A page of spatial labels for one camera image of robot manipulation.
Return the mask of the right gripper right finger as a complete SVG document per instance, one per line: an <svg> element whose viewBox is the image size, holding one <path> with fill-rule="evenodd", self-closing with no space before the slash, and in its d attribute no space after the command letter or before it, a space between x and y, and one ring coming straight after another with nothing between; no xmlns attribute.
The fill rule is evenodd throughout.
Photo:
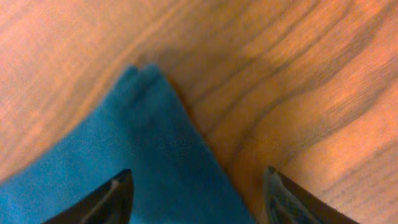
<svg viewBox="0 0 398 224"><path fill-rule="evenodd" d="M272 166L263 176L264 201L270 223L358 224L321 201Z"/></svg>

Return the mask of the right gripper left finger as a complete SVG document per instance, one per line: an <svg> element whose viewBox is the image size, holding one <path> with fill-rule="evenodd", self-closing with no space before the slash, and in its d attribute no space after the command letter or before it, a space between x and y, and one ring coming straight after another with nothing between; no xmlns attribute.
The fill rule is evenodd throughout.
<svg viewBox="0 0 398 224"><path fill-rule="evenodd" d="M128 224L134 198L132 171L124 169L45 224Z"/></svg>

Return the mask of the blue polo shirt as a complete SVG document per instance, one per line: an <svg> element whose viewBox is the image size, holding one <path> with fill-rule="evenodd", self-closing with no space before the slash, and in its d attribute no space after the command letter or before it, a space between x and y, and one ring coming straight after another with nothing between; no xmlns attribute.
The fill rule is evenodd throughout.
<svg viewBox="0 0 398 224"><path fill-rule="evenodd" d="M253 223L156 66L129 67L65 138L1 184L2 223L41 223L130 169L132 223Z"/></svg>

